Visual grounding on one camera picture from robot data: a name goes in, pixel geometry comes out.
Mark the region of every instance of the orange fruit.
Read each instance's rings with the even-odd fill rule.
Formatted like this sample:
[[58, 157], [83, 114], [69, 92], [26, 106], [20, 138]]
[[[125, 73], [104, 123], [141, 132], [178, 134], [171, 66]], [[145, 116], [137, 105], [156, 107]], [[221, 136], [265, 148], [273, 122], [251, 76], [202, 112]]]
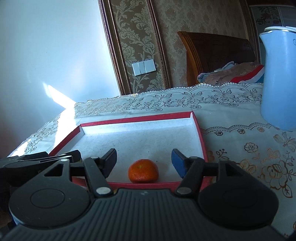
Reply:
[[128, 169], [128, 178], [132, 183], [153, 183], [158, 177], [158, 167], [149, 159], [137, 160]]

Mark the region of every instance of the tablecloth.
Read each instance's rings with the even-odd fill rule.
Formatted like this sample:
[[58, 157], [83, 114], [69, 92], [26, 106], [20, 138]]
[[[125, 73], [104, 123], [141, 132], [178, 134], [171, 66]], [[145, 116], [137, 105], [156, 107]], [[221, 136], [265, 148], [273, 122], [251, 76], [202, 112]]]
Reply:
[[194, 111], [209, 161], [235, 161], [271, 188], [280, 203], [273, 226], [287, 237], [296, 230], [296, 133], [261, 117], [262, 88], [257, 83], [199, 84], [77, 103], [32, 134], [11, 156], [50, 152], [83, 122]]

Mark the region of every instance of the wooden bed frame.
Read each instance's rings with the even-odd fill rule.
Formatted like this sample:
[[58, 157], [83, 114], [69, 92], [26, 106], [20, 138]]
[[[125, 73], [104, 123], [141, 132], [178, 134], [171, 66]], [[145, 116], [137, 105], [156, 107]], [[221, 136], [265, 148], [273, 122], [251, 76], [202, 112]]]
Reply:
[[187, 55], [187, 85], [198, 84], [200, 73], [213, 72], [230, 61], [237, 64], [256, 60], [247, 39], [218, 34], [178, 32]]

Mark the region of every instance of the white wall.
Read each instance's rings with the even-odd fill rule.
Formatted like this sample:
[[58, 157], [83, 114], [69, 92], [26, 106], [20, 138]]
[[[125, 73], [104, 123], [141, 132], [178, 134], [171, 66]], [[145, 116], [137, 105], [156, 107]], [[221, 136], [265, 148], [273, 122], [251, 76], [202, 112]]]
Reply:
[[0, 0], [0, 157], [75, 102], [118, 96], [97, 0]]

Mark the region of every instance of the blue kettle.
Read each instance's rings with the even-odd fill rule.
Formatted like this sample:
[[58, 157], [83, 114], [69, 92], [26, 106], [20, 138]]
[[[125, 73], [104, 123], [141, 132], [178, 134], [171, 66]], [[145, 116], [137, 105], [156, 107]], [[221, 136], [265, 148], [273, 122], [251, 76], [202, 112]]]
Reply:
[[283, 130], [296, 128], [296, 28], [272, 26], [259, 34], [266, 62], [261, 115]]

